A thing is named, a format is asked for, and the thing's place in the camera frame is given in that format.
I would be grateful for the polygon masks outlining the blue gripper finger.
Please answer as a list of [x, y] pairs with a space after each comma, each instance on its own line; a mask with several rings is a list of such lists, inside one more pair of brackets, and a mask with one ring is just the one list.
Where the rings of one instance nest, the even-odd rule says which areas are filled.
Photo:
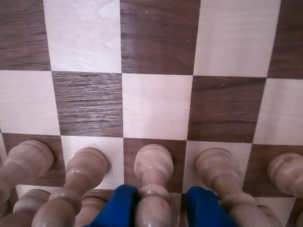
[[91, 227], [133, 227], [138, 189], [123, 184], [90, 223]]
[[190, 227], [234, 227], [231, 217], [220, 205], [217, 195], [199, 186], [186, 193], [187, 221]]

